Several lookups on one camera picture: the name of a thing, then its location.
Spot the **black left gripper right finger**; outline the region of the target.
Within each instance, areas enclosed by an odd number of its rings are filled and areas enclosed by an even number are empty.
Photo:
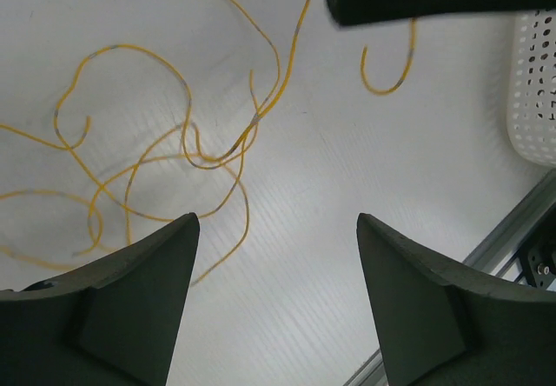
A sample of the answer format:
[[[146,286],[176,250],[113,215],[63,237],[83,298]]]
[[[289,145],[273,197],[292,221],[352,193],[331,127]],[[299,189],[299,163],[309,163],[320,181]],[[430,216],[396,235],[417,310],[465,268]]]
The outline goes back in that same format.
[[[357,242],[391,385],[553,385],[555,295],[431,250],[369,214]]]

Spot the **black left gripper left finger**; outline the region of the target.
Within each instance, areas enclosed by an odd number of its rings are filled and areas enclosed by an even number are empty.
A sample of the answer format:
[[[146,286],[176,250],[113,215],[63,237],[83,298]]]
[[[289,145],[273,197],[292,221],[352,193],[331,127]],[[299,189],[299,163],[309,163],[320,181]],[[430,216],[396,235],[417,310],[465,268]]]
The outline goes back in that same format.
[[[1,293],[4,385],[164,385],[195,263],[188,213],[128,247]]]

